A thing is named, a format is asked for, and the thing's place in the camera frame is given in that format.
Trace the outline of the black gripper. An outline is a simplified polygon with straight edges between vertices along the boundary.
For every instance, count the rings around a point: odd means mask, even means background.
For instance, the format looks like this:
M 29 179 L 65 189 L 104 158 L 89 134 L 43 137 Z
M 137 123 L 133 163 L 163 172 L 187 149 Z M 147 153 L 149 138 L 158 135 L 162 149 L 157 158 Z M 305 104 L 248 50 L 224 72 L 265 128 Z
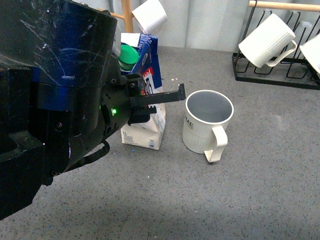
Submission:
M 103 140 L 124 125 L 147 123 L 157 113 L 154 104 L 179 102 L 186 99 L 185 85 L 175 91 L 142 95 L 143 77 L 139 73 L 122 75 L 117 59 L 112 58 L 102 88 L 100 110 L 105 123 Z

